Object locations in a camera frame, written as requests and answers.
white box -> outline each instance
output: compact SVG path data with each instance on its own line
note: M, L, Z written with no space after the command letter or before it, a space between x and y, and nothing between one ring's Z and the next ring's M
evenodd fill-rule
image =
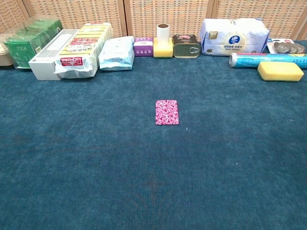
M269 30L260 19L204 19L200 31L201 53L229 56L232 53L261 53Z
M79 30L62 30L30 61L29 65L38 80L59 81L55 72L55 59L65 45L72 40Z

pull tab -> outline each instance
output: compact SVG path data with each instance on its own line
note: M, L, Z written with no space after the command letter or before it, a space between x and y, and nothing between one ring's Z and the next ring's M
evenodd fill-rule
M190 54L195 54L198 53L200 51L200 49L196 48L196 47L191 47L190 48Z

tin can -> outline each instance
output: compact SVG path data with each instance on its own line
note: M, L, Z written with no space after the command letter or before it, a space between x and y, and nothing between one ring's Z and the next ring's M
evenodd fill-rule
M173 55L176 58L196 58L201 53L195 35L174 35L173 44Z

plastic wrap roll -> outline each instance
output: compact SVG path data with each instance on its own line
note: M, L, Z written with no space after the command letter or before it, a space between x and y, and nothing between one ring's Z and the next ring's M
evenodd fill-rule
M157 25L157 42L158 46L167 46L169 43L169 25L158 24Z
M257 68L262 61L294 62L301 69L307 69L307 54L236 54L229 57L233 68Z

white tissue package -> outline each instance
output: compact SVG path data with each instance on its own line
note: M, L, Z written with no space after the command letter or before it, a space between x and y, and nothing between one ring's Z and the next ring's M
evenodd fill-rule
M204 19L200 31L201 53L229 56L232 53L262 53L269 30L260 19Z
M110 23L85 24L55 60L61 78L89 78L98 70L98 55L106 40L114 37Z
M107 40L99 55L101 70L130 70L134 60L133 36Z

